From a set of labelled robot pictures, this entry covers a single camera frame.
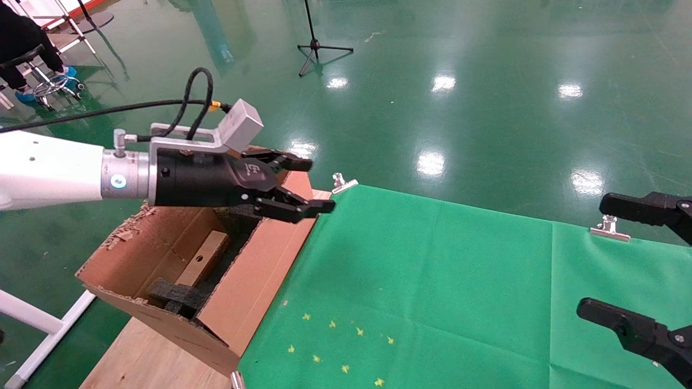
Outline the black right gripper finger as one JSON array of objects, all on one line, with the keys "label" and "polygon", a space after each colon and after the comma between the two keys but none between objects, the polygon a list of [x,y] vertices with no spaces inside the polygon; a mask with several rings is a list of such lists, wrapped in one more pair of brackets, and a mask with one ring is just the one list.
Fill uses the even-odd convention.
[{"label": "black right gripper finger", "polygon": [[599,211],[631,222],[666,226],[691,245],[691,197],[651,192],[637,198],[607,193],[601,199]]},{"label": "black right gripper finger", "polygon": [[615,332],[624,350],[662,365],[682,386],[691,387],[691,326],[670,330],[654,318],[583,298],[579,318]]}]

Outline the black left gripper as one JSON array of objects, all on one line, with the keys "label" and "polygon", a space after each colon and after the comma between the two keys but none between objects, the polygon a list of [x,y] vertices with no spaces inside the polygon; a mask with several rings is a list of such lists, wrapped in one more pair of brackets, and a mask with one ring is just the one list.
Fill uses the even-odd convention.
[{"label": "black left gripper", "polygon": [[282,170],[309,172],[314,161],[277,149],[230,153],[160,149],[156,154],[155,206],[225,207],[253,204],[254,214],[297,224],[335,210],[330,199],[308,200],[279,186]]}]

